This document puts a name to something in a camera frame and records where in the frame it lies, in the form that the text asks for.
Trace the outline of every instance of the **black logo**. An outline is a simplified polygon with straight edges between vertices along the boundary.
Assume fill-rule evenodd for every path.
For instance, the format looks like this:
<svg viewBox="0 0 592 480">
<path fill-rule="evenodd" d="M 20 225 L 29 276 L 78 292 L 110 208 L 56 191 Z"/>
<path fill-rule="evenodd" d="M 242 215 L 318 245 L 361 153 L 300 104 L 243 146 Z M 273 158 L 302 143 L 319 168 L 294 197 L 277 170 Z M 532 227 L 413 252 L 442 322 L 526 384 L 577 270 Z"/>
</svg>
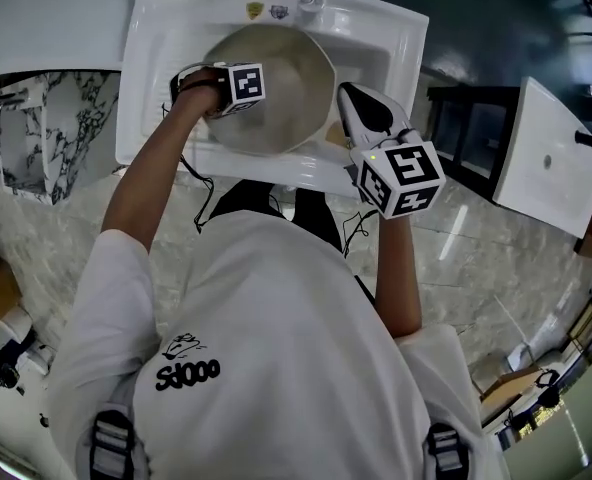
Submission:
<svg viewBox="0 0 592 480">
<path fill-rule="evenodd" d="M 387 203 L 392 195 L 392 189 L 376 174 L 367 162 L 363 162 L 363 172 L 360 177 L 360 188 L 365 192 L 378 209 L 385 213 Z"/>
<path fill-rule="evenodd" d="M 167 350 L 163 352 L 163 355 L 166 359 L 172 361 L 174 359 L 183 359 L 184 357 L 187 357 L 187 354 L 185 352 L 187 352 L 188 350 L 201 350 L 203 348 L 207 347 L 205 345 L 201 345 L 200 341 L 196 339 L 196 336 L 188 332 L 186 334 L 176 336 L 172 340 L 172 342 L 167 346 Z"/>
<path fill-rule="evenodd" d="M 423 146 L 407 146 L 385 151 L 401 186 L 440 179 Z"/>
<path fill-rule="evenodd" d="M 157 391 L 165 391 L 167 388 L 180 389 L 183 386 L 193 386 L 197 382 L 205 382 L 207 379 L 215 379 L 220 375 L 220 363 L 212 359 L 208 363 L 198 361 L 194 363 L 175 363 L 174 368 L 165 366 L 158 370 L 156 378 L 162 382 L 156 383 Z"/>
<path fill-rule="evenodd" d="M 241 68 L 234 71 L 234 90 L 236 99 L 256 98 L 263 95 L 263 86 L 260 82 L 260 69 Z"/>
<path fill-rule="evenodd" d="M 406 213 L 424 210 L 431 204 L 432 199 L 436 195 L 437 191 L 438 187 L 428 187 L 416 190 L 414 192 L 401 194 L 398 197 L 398 201 L 396 202 L 396 206 L 392 212 L 392 217 L 398 217 L 400 215 L 405 215 Z"/>
<path fill-rule="evenodd" d="M 282 20 L 289 16 L 289 8 L 284 5 L 272 5 L 269 8 L 269 14 L 276 20 Z"/>
</svg>

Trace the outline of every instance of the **hand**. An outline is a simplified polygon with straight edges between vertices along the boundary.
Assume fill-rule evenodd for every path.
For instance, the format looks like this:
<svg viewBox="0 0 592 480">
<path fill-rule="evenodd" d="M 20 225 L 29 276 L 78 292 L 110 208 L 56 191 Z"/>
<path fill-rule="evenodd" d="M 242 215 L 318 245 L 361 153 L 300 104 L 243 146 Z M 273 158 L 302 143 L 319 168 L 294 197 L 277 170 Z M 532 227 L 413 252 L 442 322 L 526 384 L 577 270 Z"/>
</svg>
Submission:
<svg viewBox="0 0 592 480">
<path fill-rule="evenodd" d="M 215 112 L 220 105 L 220 93 L 215 87 L 202 85 L 186 91 L 182 91 L 182 89 L 200 80 L 216 80 L 218 76 L 219 71 L 213 68 L 201 68 L 186 76 L 180 83 L 181 92 L 178 94 L 176 104 L 198 108 L 201 115 Z"/>
</svg>

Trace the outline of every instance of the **marble floor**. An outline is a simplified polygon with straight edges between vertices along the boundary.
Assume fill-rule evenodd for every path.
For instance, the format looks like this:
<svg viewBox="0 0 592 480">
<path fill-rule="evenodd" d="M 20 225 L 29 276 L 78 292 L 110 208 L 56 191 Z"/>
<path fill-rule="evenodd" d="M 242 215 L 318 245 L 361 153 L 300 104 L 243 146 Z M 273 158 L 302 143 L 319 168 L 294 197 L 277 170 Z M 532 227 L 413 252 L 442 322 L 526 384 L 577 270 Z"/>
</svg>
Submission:
<svg viewBox="0 0 592 480">
<path fill-rule="evenodd" d="M 424 93 L 434 83 L 421 75 L 412 115 L 421 133 L 429 113 Z M 188 176 L 177 175 L 150 255 L 161 330 L 178 304 L 187 259 L 198 238 L 193 218 L 207 196 Z M 23 306 L 40 337 L 54 348 L 119 180 L 119 174 L 108 176 L 55 206 L 0 191 L 0 254 L 16 274 Z M 215 179 L 206 215 L 235 182 Z M 284 213 L 293 211 L 293 192 L 276 188 L 273 193 Z M 347 198 L 327 200 L 339 228 L 357 211 L 369 209 Z M 346 226 L 348 232 L 356 222 Z M 587 300 L 592 260 L 573 253 L 572 236 L 494 206 L 452 180 L 435 206 L 413 216 L 412 224 L 425 322 L 454 325 L 472 368 L 486 356 L 511 352 L 524 339 L 522 333 L 532 340 L 543 325 L 547 330 L 531 343 L 533 353 L 557 345 Z M 364 227 L 369 236 L 356 235 L 347 260 L 373 290 L 377 219 L 366 221 Z"/>
</svg>

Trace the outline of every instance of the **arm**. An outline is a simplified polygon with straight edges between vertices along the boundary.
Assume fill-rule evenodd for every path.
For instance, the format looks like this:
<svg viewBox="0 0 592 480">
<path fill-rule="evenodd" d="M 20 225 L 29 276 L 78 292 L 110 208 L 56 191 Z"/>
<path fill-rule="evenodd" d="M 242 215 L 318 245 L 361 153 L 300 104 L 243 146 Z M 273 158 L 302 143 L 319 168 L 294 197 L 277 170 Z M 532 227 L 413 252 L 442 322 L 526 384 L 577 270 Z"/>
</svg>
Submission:
<svg viewBox="0 0 592 480">
<path fill-rule="evenodd" d="M 191 83 L 210 77 L 200 70 Z M 208 86 L 181 92 L 165 119 L 147 140 L 112 196 L 101 231 L 118 229 L 149 251 L 169 199 L 174 175 L 189 133 L 198 120 L 218 104 L 218 92 Z"/>
<path fill-rule="evenodd" d="M 190 76 L 210 76 L 199 71 Z M 50 432 L 72 471 L 89 467 L 96 415 L 133 386 L 160 344 L 148 249 L 187 136 L 217 104 L 210 88 L 181 92 L 119 183 L 83 272 L 47 390 Z M 123 396 L 129 390 L 124 389 Z M 123 400 L 123 405 L 130 405 Z"/>
<path fill-rule="evenodd" d="M 422 327 L 408 217 L 380 217 L 376 311 L 394 338 L 413 334 Z"/>
<path fill-rule="evenodd" d="M 481 428 L 480 401 L 456 330 L 445 324 L 423 327 L 396 340 L 420 391 L 432 423 L 447 423 L 470 450 L 468 478 L 502 478 L 495 474 L 497 453 Z"/>
</svg>

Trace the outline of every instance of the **bowl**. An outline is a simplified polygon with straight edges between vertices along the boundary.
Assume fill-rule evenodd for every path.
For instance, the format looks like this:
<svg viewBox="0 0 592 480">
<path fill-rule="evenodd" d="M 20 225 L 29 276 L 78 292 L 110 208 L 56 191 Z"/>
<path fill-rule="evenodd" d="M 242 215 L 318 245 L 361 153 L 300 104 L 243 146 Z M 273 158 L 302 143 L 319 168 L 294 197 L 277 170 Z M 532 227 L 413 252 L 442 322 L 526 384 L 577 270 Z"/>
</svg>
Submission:
<svg viewBox="0 0 592 480">
<path fill-rule="evenodd" d="M 336 71 L 307 33 L 280 25 L 248 25 L 227 36 L 206 62 L 263 65 L 265 100 L 252 108 L 206 119 L 214 138 L 237 152 L 272 156 L 287 153 L 326 122 L 334 100 Z"/>
</svg>

